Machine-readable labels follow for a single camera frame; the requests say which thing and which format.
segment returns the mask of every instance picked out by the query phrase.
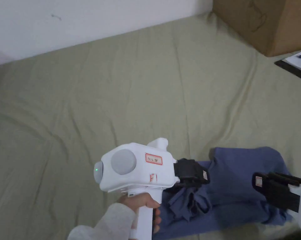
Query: cardboard box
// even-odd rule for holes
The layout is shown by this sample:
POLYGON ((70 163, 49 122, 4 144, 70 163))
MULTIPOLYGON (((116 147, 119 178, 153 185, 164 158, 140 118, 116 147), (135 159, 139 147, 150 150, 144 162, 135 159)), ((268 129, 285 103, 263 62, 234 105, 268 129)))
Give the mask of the cardboard box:
POLYGON ((301 0, 214 0, 213 11, 268 57, 301 50, 301 0))

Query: hand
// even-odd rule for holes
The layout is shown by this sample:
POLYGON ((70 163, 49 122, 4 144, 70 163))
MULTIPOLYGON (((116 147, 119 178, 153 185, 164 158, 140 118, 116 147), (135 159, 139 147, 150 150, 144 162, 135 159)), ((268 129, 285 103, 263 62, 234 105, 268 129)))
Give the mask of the hand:
MULTIPOLYGON (((119 203, 126 205, 128 208, 136 212, 140 207, 147 206, 148 208, 159 208, 160 204, 152 199, 149 193, 141 193, 133 197, 122 196, 119 203)), ((154 222, 154 233, 158 232, 160 227, 158 224, 161 223, 162 219, 159 216, 160 210, 156 209, 154 222)))

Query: white robotic device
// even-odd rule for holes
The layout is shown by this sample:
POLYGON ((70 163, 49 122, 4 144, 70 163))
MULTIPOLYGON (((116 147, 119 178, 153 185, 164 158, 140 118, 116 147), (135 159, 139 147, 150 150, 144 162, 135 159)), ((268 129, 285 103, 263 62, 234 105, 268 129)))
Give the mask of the white robotic device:
MULTIPOLYGON (((158 203, 162 203, 163 190, 173 187, 176 183, 186 183, 181 186, 209 183, 206 169, 194 160, 186 160, 187 166, 190 166, 187 170, 182 164, 183 160, 177 161, 167 152, 167 146, 167 139, 158 138, 147 146, 129 143, 116 147, 95 164, 95 181, 103 191, 127 192, 128 197, 149 193, 158 203)), ((141 207, 129 239, 151 240, 152 228, 153 209, 141 207)))
POLYGON ((266 197, 269 204, 287 210, 301 229, 301 178, 256 172, 253 175, 253 187, 266 197))

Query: blue cloth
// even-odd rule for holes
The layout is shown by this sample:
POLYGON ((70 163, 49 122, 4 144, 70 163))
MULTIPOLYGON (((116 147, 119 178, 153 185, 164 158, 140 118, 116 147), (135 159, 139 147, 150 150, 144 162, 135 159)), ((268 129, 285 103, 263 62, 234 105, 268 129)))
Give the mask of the blue cloth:
POLYGON ((212 161, 199 162, 211 182, 199 189, 163 192, 162 223, 154 240, 220 230, 246 223, 283 225, 291 216, 266 202, 252 187, 254 172, 289 174, 280 153, 270 147, 215 148, 212 161))

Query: white handle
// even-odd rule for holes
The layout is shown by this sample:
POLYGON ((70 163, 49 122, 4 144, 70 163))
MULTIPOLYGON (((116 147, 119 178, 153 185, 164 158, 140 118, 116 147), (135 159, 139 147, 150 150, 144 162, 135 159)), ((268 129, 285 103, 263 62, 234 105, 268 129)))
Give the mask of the white handle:
MULTIPOLYGON (((163 191, 158 188, 141 188, 128 191, 128 197, 133 197, 141 193, 149 193, 153 200, 162 203, 163 191)), ((129 239, 151 240, 153 229, 153 209, 141 207, 137 211, 136 219, 132 225, 129 239)))

